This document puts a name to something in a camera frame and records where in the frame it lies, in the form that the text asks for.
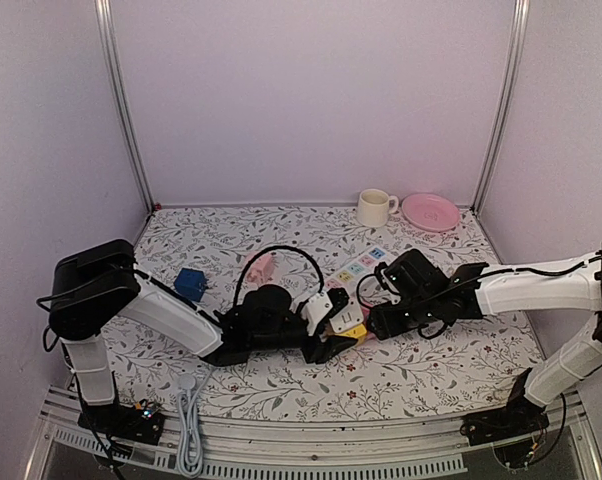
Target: wall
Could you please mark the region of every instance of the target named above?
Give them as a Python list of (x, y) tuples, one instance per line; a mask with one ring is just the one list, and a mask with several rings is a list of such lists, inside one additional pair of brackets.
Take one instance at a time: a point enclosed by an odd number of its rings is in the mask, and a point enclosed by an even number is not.
[(469, 204), (514, 2), (112, 5), (164, 204), (344, 202), (377, 186)]
[[(602, 1), (531, 2), (514, 103), (484, 225), (509, 262), (566, 258), (602, 241)], [(585, 321), (535, 315), (546, 353)], [(602, 452), (602, 370), (580, 388)]]
[(0, 0), (0, 480), (16, 479), (50, 383), (54, 265), (139, 231), (143, 210), (106, 76), (94, 2)]

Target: white mug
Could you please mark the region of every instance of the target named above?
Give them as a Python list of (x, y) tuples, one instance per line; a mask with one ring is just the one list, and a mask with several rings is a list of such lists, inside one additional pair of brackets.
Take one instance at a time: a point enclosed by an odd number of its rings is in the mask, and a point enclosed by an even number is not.
[(398, 209), (398, 197), (388, 195), (383, 190), (369, 188), (359, 194), (357, 221), (366, 227), (382, 227), (388, 223), (389, 215)]

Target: coiled white cable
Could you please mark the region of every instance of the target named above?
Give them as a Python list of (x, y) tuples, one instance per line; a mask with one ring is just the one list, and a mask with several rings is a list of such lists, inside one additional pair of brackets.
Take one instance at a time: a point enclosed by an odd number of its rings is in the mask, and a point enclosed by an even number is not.
[(203, 470), (203, 447), (199, 433), (199, 413), (197, 397), (207, 383), (212, 370), (197, 387), (192, 375), (181, 375), (177, 383), (181, 391), (177, 395), (177, 410), (181, 420), (181, 438), (177, 451), (177, 470), (186, 478), (196, 478)]

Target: blue box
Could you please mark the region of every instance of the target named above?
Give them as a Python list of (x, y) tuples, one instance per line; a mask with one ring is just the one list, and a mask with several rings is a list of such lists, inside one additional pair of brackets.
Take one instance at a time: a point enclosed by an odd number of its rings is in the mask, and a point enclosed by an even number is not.
[(182, 268), (174, 281), (174, 288), (188, 300), (198, 302), (207, 288), (207, 281), (203, 272)]

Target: leaf pattern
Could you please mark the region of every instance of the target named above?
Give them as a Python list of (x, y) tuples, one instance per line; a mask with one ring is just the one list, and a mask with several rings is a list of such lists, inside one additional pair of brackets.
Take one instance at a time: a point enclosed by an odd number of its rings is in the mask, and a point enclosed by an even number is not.
[[(233, 207), (162, 210), (153, 215), (137, 260), (172, 284), (182, 267), (202, 270), (200, 305), (225, 311), (246, 257), (269, 245), (310, 253), (325, 276), (374, 245), (395, 255), (419, 248), (446, 274), (468, 262), (496, 262), (469, 211), (442, 234), (418, 230), (399, 214), (382, 228), (358, 225), (351, 207)], [(314, 289), (307, 261), (275, 255), (272, 279), (293, 295)], [(254, 285), (246, 284), (243, 294)], [(426, 333), (437, 329), (433, 325)], [(174, 411), (177, 378), (204, 378), (210, 367), (177, 342), (117, 318), (103, 329), (122, 401), (147, 398)], [(322, 422), (438, 415), (500, 405), (514, 377), (540, 360), (526, 317), (511, 313), (462, 320), (443, 336), (412, 333), (368, 340), (325, 365), (307, 365), (296, 350), (255, 352), (245, 365), (214, 369), (201, 393), (202, 415)]]

